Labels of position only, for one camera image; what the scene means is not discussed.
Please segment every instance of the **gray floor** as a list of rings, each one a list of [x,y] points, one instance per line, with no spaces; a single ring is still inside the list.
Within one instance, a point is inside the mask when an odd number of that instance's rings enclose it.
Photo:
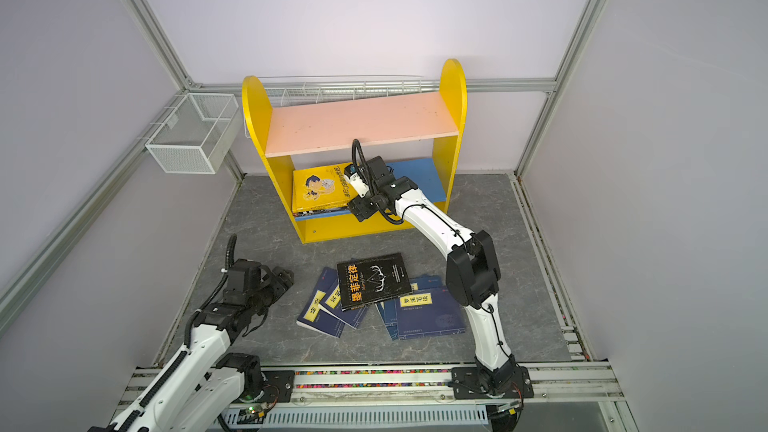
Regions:
[[[448,214],[475,231],[485,229],[493,237],[502,268],[499,313],[516,359],[570,360],[508,177],[456,176]],[[282,265],[294,272],[296,284],[272,306],[264,326],[246,338],[238,338],[230,351],[256,354],[264,364],[281,365],[474,359],[474,340],[468,326],[466,334],[392,341],[375,308],[370,308],[359,329],[346,327],[338,339],[296,325],[296,317],[324,266],[335,267],[352,257],[401,252],[409,276],[439,274],[445,278],[446,263],[415,229],[303,245],[272,182],[260,176],[246,177],[237,193],[182,323],[219,281],[226,240],[231,233],[237,234],[236,258]],[[182,331],[177,330],[168,354],[178,349],[181,335]]]

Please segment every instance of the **robotic arm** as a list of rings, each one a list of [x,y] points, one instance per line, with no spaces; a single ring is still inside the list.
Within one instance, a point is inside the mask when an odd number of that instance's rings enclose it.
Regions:
[[[230,236],[223,276],[187,322],[184,344],[173,359],[109,427],[89,432],[196,432],[206,430],[213,418],[228,430],[220,412],[233,401],[252,403],[251,413],[257,416],[264,412],[260,403],[277,402],[280,391],[266,383],[257,356],[225,353],[254,314],[266,319],[269,306],[293,285],[293,272],[234,261],[236,239]],[[221,300],[213,302],[222,289]]]
[[[533,389],[528,371],[515,362],[504,339],[498,316],[501,274],[491,236],[459,225],[410,178],[395,179],[381,157],[366,161],[357,140],[352,144],[352,164],[344,175],[359,194],[348,207],[360,222],[377,213],[395,224],[408,221],[446,259],[446,286],[466,310],[475,336],[476,368],[454,368],[453,381],[448,382],[456,398],[519,398],[522,408],[523,398],[532,397]],[[271,409],[264,407],[266,403],[287,400],[277,386],[267,383],[258,357],[225,353],[254,314],[263,316],[264,322],[269,306],[293,285],[293,273],[258,262],[234,261],[235,242],[232,235],[222,279],[187,322],[184,344],[173,359],[108,427],[91,427],[89,432],[201,432],[213,418],[226,431],[229,427],[220,412],[233,401],[253,404],[248,408],[250,414],[263,417]],[[222,289],[222,298],[214,302]],[[293,383],[292,370],[272,370],[270,375],[279,372],[287,372],[280,382]]]
[[[352,164],[344,175],[359,194],[350,201],[349,209],[360,222],[377,213],[395,224],[408,221],[446,258],[446,285],[466,310],[475,336],[479,392],[501,397],[514,386],[522,399],[523,388],[515,380],[526,376],[527,371],[515,362],[504,340],[498,316],[501,273],[491,236],[459,225],[432,204],[410,178],[395,179],[380,156],[367,161],[357,139],[352,143]]]

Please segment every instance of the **black book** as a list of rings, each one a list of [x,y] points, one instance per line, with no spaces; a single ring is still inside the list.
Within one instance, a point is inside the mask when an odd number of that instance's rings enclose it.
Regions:
[[[336,266],[336,270],[339,273],[343,311],[389,300],[411,291],[406,266],[399,253],[342,262]]]

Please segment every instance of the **wire mesh basket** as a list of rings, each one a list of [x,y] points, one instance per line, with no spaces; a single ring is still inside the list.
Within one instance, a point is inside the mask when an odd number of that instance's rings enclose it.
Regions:
[[[167,173],[215,174],[235,140],[241,113],[232,94],[187,93],[147,149]]]

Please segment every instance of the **book cover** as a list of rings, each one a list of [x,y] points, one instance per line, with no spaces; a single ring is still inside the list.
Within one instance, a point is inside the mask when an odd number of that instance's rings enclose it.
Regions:
[[[317,210],[305,210],[304,212],[294,212],[293,218],[299,220],[309,220],[311,218],[344,216],[350,214],[350,210],[347,206],[343,207],[331,207],[331,208],[318,208]]]
[[[399,297],[411,290],[399,253],[341,262],[336,270],[343,311]]]
[[[458,303],[445,286],[403,295],[396,300],[395,310],[400,340],[466,331]]]
[[[336,280],[334,274],[329,274],[327,272],[329,270],[332,271],[333,269],[323,269],[318,277],[317,283],[312,289],[310,300],[306,303],[301,313],[299,313],[299,317],[296,318],[296,323],[301,327],[339,338],[341,337],[341,332],[344,330],[344,322],[341,322],[338,318],[325,312],[320,306],[320,302],[326,296],[326,290],[328,290],[333,281]]]
[[[330,267],[326,267],[326,272],[336,278],[336,271]],[[320,308],[325,312],[328,312],[333,317],[338,318],[341,322],[349,325],[351,328],[358,328],[362,318],[366,316],[368,307],[355,308],[350,311],[341,310],[341,289],[339,287],[339,279],[333,281],[326,296],[320,301]]]
[[[421,277],[412,278],[410,280],[411,290],[423,290],[425,288],[440,287],[442,285],[442,279],[437,275],[423,275]],[[379,313],[382,316],[384,325],[397,326],[397,315],[395,312],[396,299],[389,301],[379,302],[376,306],[379,308]]]
[[[344,168],[349,164],[294,170],[292,212],[346,206],[357,195],[344,178]]]

